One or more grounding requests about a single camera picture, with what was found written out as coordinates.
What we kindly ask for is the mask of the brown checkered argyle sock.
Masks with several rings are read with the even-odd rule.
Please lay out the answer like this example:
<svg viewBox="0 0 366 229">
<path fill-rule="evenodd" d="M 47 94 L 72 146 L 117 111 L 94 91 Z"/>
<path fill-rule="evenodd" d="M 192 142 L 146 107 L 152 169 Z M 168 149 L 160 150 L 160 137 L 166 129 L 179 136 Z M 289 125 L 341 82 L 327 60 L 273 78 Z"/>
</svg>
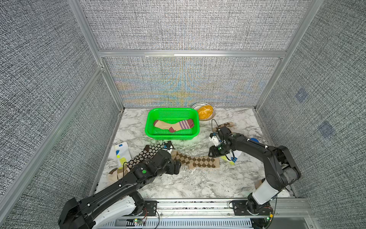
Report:
<svg viewBox="0 0 366 229">
<path fill-rule="evenodd" d="M 189 156 L 178 151 L 171 153 L 174 161 L 179 161 L 182 165 L 187 165 L 189 169 L 194 168 L 220 168 L 220 161 L 218 158 L 209 156 Z"/>
</svg>

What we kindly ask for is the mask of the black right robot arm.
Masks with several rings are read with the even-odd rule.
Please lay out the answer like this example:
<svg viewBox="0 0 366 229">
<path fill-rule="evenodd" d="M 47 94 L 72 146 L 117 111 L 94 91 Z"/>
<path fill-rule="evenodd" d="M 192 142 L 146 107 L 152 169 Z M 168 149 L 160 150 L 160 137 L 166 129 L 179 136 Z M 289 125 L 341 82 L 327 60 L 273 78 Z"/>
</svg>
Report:
<svg viewBox="0 0 366 229">
<path fill-rule="evenodd" d="M 210 134 L 213 146 L 210 157 L 221 157 L 234 151 L 241 151 L 255 157 L 264 164 L 265 178 L 268 184 L 280 191 L 301 177 L 301 172 L 288 148 L 268 146 L 257 143 L 240 133 L 232 133 L 227 127 L 221 127 Z"/>
</svg>

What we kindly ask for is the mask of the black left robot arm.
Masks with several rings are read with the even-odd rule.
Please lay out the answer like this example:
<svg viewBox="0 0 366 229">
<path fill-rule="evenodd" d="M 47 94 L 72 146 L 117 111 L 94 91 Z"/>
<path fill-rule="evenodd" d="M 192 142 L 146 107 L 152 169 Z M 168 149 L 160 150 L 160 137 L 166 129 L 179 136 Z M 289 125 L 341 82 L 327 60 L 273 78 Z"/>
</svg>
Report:
<svg viewBox="0 0 366 229">
<path fill-rule="evenodd" d="M 125 215 L 138 214 L 143 210 L 144 199 L 138 190 L 163 174 L 178 175 L 182 163 L 173 160 L 171 154 L 161 149 L 153 158 L 147 159 L 133 167 L 120 180 L 104 190 L 77 201 L 67 201 L 60 214 L 58 225 L 61 229 L 92 229 L 102 225 L 102 218 L 110 207 L 129 196 L 132 207 L 124 205 Z"/>
</svg>

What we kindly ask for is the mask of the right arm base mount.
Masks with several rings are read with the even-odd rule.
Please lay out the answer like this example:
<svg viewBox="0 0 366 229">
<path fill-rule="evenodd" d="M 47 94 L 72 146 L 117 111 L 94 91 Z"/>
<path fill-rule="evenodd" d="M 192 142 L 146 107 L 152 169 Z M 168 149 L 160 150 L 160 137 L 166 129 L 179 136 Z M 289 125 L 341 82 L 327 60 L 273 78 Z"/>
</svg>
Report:
<svg viewBox="0 0 366 229">
<path fill-rule="evenodd" d="M 230 201 L 228 207 L 234 211 L 236 216 L 264 216 L 266 214 L 273 216 L 274 209 L 271 207 L 270 201 L 275 199 L 278 193 L 279 191 L 265 179 L 258 189 L 249 194 L 247 200 Z"/>
</svg>

